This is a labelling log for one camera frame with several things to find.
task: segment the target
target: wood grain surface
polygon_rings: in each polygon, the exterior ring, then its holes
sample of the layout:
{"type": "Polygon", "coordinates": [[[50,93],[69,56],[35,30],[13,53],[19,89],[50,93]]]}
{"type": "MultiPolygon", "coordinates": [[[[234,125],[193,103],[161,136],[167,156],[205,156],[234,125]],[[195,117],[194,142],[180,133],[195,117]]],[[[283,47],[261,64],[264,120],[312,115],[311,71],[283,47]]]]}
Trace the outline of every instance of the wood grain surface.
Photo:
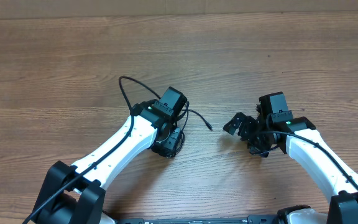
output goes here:
{"type": "MultiPolygon", "coordinates": [[[[121,127],[121,75],[182,91],[214,131],[190,114],[176,158],[136,157],[108,189],[115,218],[327,212],[295,161],[252,157],[221,131],[276,91],[358,172],[358,12],[0,21],[0,223],[23,221],[55,161],[71,164],[121,127]]],[[[132,103],[153,98],[124,85],[132,103]]]]}
{"type": "Polygon", "coordinates": [[[0,19],[358,11],[358,0],[0,0],[0,19]]]}

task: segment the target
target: black cable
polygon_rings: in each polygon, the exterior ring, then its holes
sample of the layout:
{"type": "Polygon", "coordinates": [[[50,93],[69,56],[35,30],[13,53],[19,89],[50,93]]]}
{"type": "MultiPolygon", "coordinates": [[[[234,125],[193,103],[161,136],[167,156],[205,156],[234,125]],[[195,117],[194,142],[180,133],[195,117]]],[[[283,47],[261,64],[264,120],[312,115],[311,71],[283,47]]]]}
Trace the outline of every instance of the black cable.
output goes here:
{"type": "Polygon", "coordinates": [[[207,128],[208,128],[209,130],[213,131],[212,125],[211,125],[208,121],[205,120],[205,118],[203,117],[203,115],[199,114],[199,112],[197,112],[197,111],[195,111],[195,110],[189,110],[189,111],[195,113],[196,115],[198,115],[198,116],[204,121],[204,123],[205,123],[205,125],[207,126],[207,128]]]}
{"type": "Polygon", "coordinates": [[[318,149],[320,149],[326,156],[328,156],[328,158],[333,162],[333,164],[338,168],[339,171],[341,171],[341,173],[343,174],[344,177],[346,177],[346,179],[353,185],[353,187],[358,191],[358,185],[354,182],[353,178],[347,174],[347,172],[341,167],[341,165],[338,163],[337,160],[335,160],[335,158],[327,151],[325,150],[325,148],[323,148],[322,146],[320,146],[320,144],[318,144],[317,142],[313,142],[310,139],[304,138],[302,136],[299,136],[297,134],[292,134],[292,133],[286,133],[283,131],[261,131],[259,133],[256,133],[255,135],[260,135],[260,134],[285,134],[287,136],[293,136],[295,138],[304,140],[305,142],[313,145],[314,147],[317,147],[318,149]]]}
{"type": "Polygon", "coordinates": [[[269,113],[269,114],[266,116],[266,128],[267,128],[268,130],[270,130],[269,120],[270,120],[271,115],[272,115],[272,113],[269,113]]]}
{"type": "Polygon", "coordinates": [[[260,153],[251,153],[251,155],[253,155],[253,156],[262,155],[262,154],[265,154],[267,152],[271,152],[271,151],[273,151],[273,150],[275,150],[277,148],[278,148],[278,146],[274,146],[274,147],[270,148],[268,151],[264,151],[264,152],[260,152],[260,153]]]}
{"type": "Polygon", "coordinates": [[[158,93],[156,93],[154,90],[152,90],[150,87],[148,87],[146,84],[143,84],[142,82],[134,79],[134,78],[131,78],[131,77],[126,77],[126,76],[121,76],[119,77],[119,79],[127,79],[127,80],[130,80],[130,81],[133,81],[133,82],[136,82],[138,83],[139,85],[141,85],[142,87],[146,88],[148,91],[152,92],[158,99],[161,99],[160,95],[158,93]]]}
{"type": "Polygon", "coordinates": [[[186,109],[185,109],[185,114],[186,114],[186,120],[185,120],[185,123],[184,123],[184,125],[183,125],[183,127],[182,127],[182,129],[181,129],[181,131],[183,132],[183,130],[185,130],[185,127],[186,127],[186,124],[187,124],[187,120],[189,119],[189,105],[190,105],[190,102],[189,101],[187,101],[186,102],[186,109]]]}
{"type": "Polygon", "coordinates": [[[46,199],[46,201],[42,202],[42,204],[40,206],[38,206],[37,209],[35,209],[25,220],[22,224],[27,224],[32,218],[34,218],[43,208],[45,208],[45,206],[52,201],[54,198],[56,198],[57,196],[59,196],[61,193],[63,193],[66,189],[69,189],[73,186],[73,184],[75,184],[80,178],[82,178],[86,173],[88,173],[89,171],[91,171],[92,169],[94,169],[98,164],[100,164],[103,160],[105,160],[105,158],[107,158],[108,156],[111,155],[111,153],[113,153],[121,144],[124,143],[124,141],[130,137],[132,129],[134,127],[134,115],[132,113],[132,106],[131,103],[128,100],[127,95],[125,94],[124,88],[122,87],[122,79],[128,79],[131,80],[133,82],[136,82],[140,85],[142,85],[144,88],[148,89],[149,91],[151,91],[156,97],[160,98],[160,96],[154,92],[152,89],[150,89],[147,85],[144,85],[143,83],[137,81],[134,78],[131,77],[119,77],[118,82],[119,82],[119,88],[121,90],[121,93],[127,103],[127,106],[129,108],[129,112],[131,115],[131,126],[129,127],[129,130],[127,131],[126,135],[112,148],[110,149],[110,151],[108,151],[104,156],[100,157],[100,159],[98,159],[96,162],[92,163],[87,169],[85,169],[83,172],[81,172],[80,174],[76,175],[71,181],[69,181],[67,184],[65,184],[63,187],[61,187],[58,191],[56,191],[56,193],[54,193],[52,196],[50,196],[48,199],[46,199]]]}
{"type": "Polygon", "coordinates": [[[183,131],[181,131],[180,132],[180,145],[179,145],[179,147],[177,147],[175,149],[175,155],[177,155],[180,152],[184,143],[185,143],[185,133],[183,133],[183,131]]]}

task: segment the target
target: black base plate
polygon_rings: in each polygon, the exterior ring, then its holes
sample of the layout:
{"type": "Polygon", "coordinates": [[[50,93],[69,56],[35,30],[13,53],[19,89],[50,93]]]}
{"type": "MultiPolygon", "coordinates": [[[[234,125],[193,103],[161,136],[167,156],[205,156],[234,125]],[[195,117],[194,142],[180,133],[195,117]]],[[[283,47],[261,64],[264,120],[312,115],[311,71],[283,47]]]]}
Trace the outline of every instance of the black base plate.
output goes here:
{"type": "Polygon", "coordinates": [[[178,218],[143,220],[131,218],[119,220],[118,224],[273,224],[276,215],[250,215],[246,218],[178,218]]]}

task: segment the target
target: white arm link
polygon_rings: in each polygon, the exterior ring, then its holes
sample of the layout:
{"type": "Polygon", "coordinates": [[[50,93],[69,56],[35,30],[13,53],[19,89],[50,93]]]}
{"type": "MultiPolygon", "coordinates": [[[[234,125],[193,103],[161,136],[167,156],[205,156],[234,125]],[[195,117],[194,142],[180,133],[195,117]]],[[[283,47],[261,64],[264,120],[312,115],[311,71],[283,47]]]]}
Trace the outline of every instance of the white arm link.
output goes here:
{"type": "MultiPolygon", "coordinates": [[[[347,166],[324,142],[317,130],[304,129],[296,131],[295,134],[304,138],[317,142],[325,148],[337,160],[341,167],[351,175],[355,183],[358,185],[358,174],[356,174],[349,166],[347,166]]],[[[342,190],[348,193],[357,192],[351,183],[333,164],[329,157],[320,149],[313,145],[293,136],[287,136],[286,148],[288,155],[296,160],[306,171],[310,177],[316,182],[318,187],[323,191],[328,203],[331,196],[338,195],[342,190]]]]}
{"type": "Polygon", "coordinates": [[[112,218],[110,218],[106,214],[102,213],[102,217],[100,219],[99,224],[116,224],[116,221],[114,221],[112,218]]]}
{"type": "MultiPolygon", "coordinates": [[[[151,122],[141,116],[135,116],[134,127],[131,135],[121,144],[110,156],[105,158],[95,169],[89,171],[84,177],[91,182],[99,180],[101,187],[106,190],[112,180],[117,177],[128,163],[143,150],[148,149],[157,135],[157,129],[151,126],[151,122]]],[[[127,118],[121,129],[103,143],[97,150],[93,151],[86,157],[74,162],[72,165],[77,166],[77,173],[83,172],[93,162],[104,156],[112,149],[127,133],[131,126],[131,117],[127,118]]]]}
{"type": "Polygon", "coordinates": [[[288,224],[326,224],[328,215],[311,208],[296,210],[287,215],[288,224]]]}

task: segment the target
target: table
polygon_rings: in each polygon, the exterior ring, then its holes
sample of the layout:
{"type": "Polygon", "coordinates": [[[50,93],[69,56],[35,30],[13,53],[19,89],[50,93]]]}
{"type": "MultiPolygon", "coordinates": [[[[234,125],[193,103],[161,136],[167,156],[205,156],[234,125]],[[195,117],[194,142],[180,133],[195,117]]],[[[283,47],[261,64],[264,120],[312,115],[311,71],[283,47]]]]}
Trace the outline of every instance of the table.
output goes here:
{"type": "MultiPolygon", "coordinates": [[[[176,158],[136,157],[107,191],[115,218],[327,212],[295,161],[279,150],[252,157],[221,131],[277,91],[358,172],[358,11],[0,21],[0,223],[31,212],[53,163],[71,164],[121,127],[121,75],[182,91],[214,131],[190,114],[176,158]]],[[[153,98],[124,85],[132,104],[153,98]]]]}

